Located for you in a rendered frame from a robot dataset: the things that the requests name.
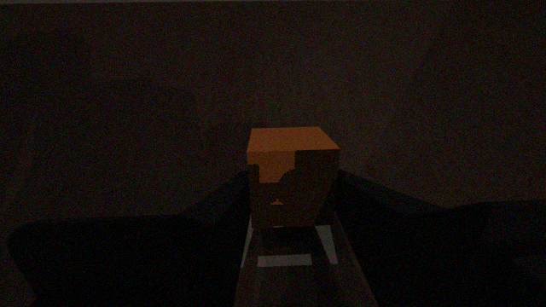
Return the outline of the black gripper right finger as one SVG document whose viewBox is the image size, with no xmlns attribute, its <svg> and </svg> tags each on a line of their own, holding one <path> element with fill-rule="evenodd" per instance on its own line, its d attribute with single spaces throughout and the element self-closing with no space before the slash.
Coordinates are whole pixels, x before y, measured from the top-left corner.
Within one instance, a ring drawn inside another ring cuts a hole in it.
<svg viewBox="0 0 546 307">
<path fill-rule="evenodd" d="M 445 209 L 339 169 L 334 209 L 379 307 L 467 307 L 494 249 L 546 242 L 546 200 Z"/>
</svg>

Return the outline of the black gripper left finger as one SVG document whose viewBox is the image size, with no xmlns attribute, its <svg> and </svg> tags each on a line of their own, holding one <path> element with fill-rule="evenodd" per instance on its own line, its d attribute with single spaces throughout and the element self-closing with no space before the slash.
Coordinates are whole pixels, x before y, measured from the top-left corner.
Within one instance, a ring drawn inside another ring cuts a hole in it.
<svg viewBox="0 0 546 307">
<path fill-rule="evenodd" d="M 37 298 L 162 285 L 175 307 L 233 307 L 250 216 L 242 171 L 178 214 L 39 220 L 13 230 L 8 249 Z"/>
</svg>

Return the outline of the orange-brown cube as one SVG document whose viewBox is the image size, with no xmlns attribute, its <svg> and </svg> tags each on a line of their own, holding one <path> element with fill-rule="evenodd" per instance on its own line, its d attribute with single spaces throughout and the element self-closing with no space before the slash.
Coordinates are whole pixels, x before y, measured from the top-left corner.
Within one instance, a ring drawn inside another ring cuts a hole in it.
<svg viewBox="0 0 546 307">
<path fill-rule="evenodd" d="M 252 129 L 252 229 L 334 223 L 340 148 L 317 127 Z"/>
</svg>

